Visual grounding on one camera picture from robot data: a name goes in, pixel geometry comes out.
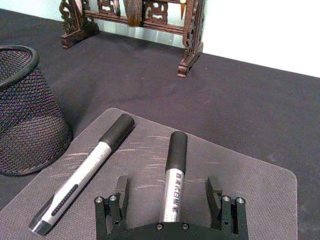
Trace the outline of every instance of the white wall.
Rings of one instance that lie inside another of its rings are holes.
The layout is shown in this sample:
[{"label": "white wall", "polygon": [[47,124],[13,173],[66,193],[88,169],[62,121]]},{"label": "white wall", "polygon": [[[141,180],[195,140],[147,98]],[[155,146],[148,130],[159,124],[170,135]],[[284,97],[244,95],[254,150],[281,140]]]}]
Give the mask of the white wall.
[{"label": "white wall", "polygon": [[[60,2],[0,0],[0,8],[61,21]],[[320,0],[206,0],[205,13],[205,53],[320,77]],[[170,3],[169,23],[182,25],[179,15]],[[182,47],[178,35],[97,22],[106,32]]]}]

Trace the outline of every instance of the bolt head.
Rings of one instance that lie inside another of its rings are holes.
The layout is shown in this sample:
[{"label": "bolt head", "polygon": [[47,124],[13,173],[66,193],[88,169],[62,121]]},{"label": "bolt head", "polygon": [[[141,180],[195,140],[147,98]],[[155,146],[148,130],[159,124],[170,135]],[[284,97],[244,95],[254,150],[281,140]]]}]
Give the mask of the bolt head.
[{"label": "bolt head", "polygon": [[115,195],[112,195],[109,199],[110,201],[114,202],[115,200],[117,200],[117,197]]},{"label": "bolt head", "polygon": [[245,203],[245,200],[242,197],[238,197],[236,201],[238,203],[240,203],[240,204],[244,204]]},{"label": "bolt head", "polygon": [[98,196],[96,199],[95,199],[95,202],[96,203],[101,203],[103,201],[102,197]]},{"label": "bolt head", "polygon": [[161,223],[158,223],[156,225],[156,229],[158,229],[158,230],[162,230],[163,228],[164,228],[164,226]]},{"label": "bolt head", "polygon": [[183,230],[189,229],[189,225],[187,223],[182,223],[181,227],[182,227]]},{"label": "bolt head", "polygon": [[223,199],[224,201],[226,201],[226,202],[229,202],[229,201],[230,201],[230,197],[227,196],[227,195],[225,195],[222,199]]}]

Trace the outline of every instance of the mesh pen holder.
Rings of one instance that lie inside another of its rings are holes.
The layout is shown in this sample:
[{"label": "mesh pen holder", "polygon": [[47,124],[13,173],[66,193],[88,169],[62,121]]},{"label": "mesh pen holder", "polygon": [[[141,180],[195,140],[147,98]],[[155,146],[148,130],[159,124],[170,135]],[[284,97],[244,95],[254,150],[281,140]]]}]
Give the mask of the mesh pen holder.
[{"label": "mesh pen holder", "polygon": [[38,68],[37,52],[0,46],[0,173],[23,176],[52,164],[73,138]]}]

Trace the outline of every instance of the wooden brush stand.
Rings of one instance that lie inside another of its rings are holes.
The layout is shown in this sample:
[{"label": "wooden brush stand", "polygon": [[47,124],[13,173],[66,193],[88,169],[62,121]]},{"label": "wooden brush stand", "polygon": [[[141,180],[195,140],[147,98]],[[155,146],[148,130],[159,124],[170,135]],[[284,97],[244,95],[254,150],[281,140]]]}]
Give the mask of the wooden brush stand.
[{"label": "wooden brush stand", "polygon": [[[116,15],[112,1],[97,0],[98,11],[91,11],[89,0],[81,0],[82,9],[77,6],[76,0],[62,0],[59,9],[64,20],[63,47],[71,48],[77,42],[97,34],[99,28],[94,19],[127,24],[126,17]],[[184,56],[178,67],[178,76],[185,78],[203,50],[201,39],[205,0],[187,0],[184,26],[168,24],[168,3],[180,4],[180,0],[143,0],[140,27],[183,36]]]}]

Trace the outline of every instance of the brush bristles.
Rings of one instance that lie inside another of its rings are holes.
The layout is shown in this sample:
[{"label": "brush bristles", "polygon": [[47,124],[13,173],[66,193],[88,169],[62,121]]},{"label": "brush bristles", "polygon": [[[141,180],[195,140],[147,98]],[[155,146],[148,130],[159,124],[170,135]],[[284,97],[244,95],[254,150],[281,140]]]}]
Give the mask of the brush bristles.
[{"label": "brush bristles", "polygon": [[125,13],[130,27],[140,26],[142,19],[142,0],[124,0]]}]

